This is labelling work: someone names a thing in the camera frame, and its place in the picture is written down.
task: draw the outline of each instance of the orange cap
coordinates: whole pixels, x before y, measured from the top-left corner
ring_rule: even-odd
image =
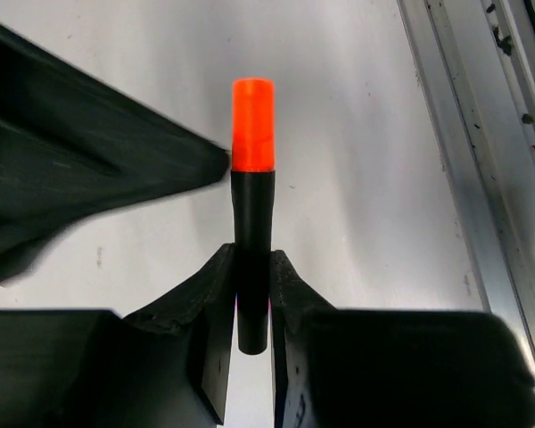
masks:
[[[269,172],[276,168],[274,82],[241,78],[233,87],[232,170]]]

